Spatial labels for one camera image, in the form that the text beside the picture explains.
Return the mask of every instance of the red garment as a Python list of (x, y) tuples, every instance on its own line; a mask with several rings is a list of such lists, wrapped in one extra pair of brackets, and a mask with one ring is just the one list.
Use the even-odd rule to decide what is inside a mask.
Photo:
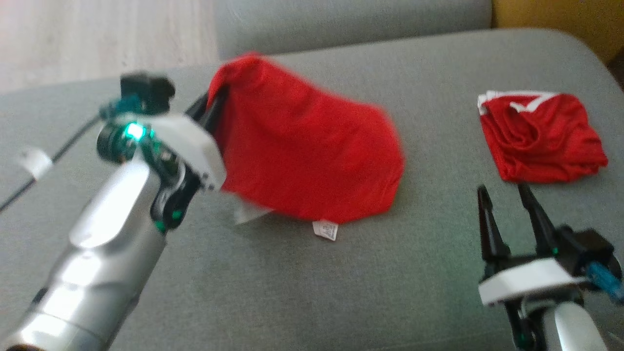
[(229, 87), (215, 140), (222, 189), (275, 212), (338, 224), (387, 211), (405, 160), (383, 111), (338, 97), (259, 56), (219, 69)]
[(571, 182), (608, 160), (573, 95), (495, 92), (479, 96), (481, 125), (500, 177), (509, 182)]

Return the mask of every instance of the robotic arm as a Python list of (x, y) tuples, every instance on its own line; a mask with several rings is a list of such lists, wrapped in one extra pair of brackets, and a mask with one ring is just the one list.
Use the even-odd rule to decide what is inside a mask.
[(602, 290), (624, 303), (622, 269), (614, 248), (593, 229), (555, 228), (526, 184), (518, 185), (535, 234), (535, 255), (511, 256), (479, 187), (479, 222), (485, 274), (479, 284), (484, 305), (502, 304), (514, 343), (521, 350), (607, 351), (587, 311), (582, 290)]
[(188, 114), (172, 114), (175, 90), (164, 77), (124, 76), (121, 90), (121, 100), (100, 111), (105, 125), (97, 139), (100, 157), (121, 166), (85, 207), (0, 350), (107, 350), (137, 305), (167, 232), (180, 225), (199, 188), (218, 190), (225, 180), (210, 136), (224, 94), (208, 111), (202, 97)]

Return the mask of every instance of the gray cushion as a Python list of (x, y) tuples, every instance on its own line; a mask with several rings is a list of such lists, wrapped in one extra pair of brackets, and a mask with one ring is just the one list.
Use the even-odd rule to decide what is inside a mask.
[(490, 27), (491, 0), (219, 0), (219, 56), (318, 49)]
[[(171, 232), (139, 306), (113, 350), (510, 350), (503, 308), (481, 306), (476, 189), (486, 184), (515, 254), (534, 246), (527, 213), (502, 182), (476, 109), (488, 89), (575, 94), (610, 159), (598, 175), (536, 185), (556, 223), (594, 227), (624, 245), (624, 94), (578, 40), (552, 31), (483, 31), (276, 57), (331, 91), (382, 105), (402, 138), (407, 167), (393, 208), (342, 225), (336, 242), (309, 222), (268, 215), (233, 225), (227, 194), (199, 194)], [(181, 111), (216, 67), (177, 69)], [(23, 144), (52, 152), (116, 79), (0, 97), (0, 198), (23, 180), (11, 158)], [(0, 332), (43, 283), (82, 206), (112, 167), (83, 138), (41, 183), (0, 217)], [(621, 338), (621, 307), (588, 297), (605, 332)]]

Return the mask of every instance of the wooden floor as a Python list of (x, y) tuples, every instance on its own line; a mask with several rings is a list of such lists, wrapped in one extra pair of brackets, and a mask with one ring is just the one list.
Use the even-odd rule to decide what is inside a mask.
[(0, 0), (0, 93), (217, 60), (213, 0)]

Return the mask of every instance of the couch backrest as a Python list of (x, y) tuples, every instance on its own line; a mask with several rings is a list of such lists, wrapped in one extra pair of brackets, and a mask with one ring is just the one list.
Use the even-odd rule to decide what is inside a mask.
[(489, 28), (491, 0), (216, 0), (219, 56)]

